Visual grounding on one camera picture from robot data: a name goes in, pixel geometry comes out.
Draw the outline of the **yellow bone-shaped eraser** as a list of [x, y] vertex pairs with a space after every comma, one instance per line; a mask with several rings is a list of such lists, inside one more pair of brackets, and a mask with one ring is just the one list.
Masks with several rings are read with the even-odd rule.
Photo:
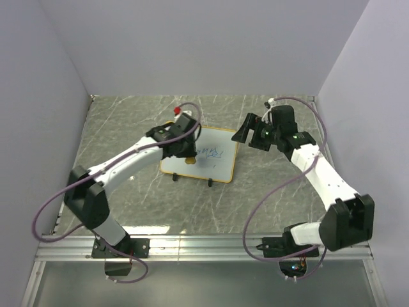
[[185, 163], [188, 165], [193, 165], [196, 163], [196, 158], [195, 157], [187, 157], [185, 159]]

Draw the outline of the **yellow framed whiteboard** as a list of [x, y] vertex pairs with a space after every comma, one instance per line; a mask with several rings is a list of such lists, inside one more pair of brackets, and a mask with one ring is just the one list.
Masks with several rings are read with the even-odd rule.
[[238, 143], [231, 140], [234, 130], [204, 126], [196, 141], [196, 162], [188, 164], [182, 158], [166, 158], [160, 171], [183, 177], [230, 183], [233, 179]]

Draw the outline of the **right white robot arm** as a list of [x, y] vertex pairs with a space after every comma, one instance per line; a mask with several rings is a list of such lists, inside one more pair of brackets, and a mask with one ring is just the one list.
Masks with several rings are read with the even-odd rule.
[[232, 141], [244, 143], [249, 131], [249, 146], [269, 151], [275, 145], [312, 185], [326, 213], [320, 222], [288, 226], [279, 251], [295, 256], [311, 246], [337, 251], [368, 241], [373, 236], [374, 200], [348, 185], [320, 151], [308, 132], [298, 131], [291, 107], [277, 107], [266, 120], [249, 113]]

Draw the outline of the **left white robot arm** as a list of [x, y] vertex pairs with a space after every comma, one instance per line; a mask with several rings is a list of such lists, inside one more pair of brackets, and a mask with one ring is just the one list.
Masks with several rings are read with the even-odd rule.
[[71, 170], [64, 204], [81, 225], [100, 237], [113, 256], [131, 256], [130, 235], [112, 216], [108, 196], [126, 179], [168, 157], [196, 156], [199, 125], [167, 123], [149, 130], [136, 144], [106, 162]]

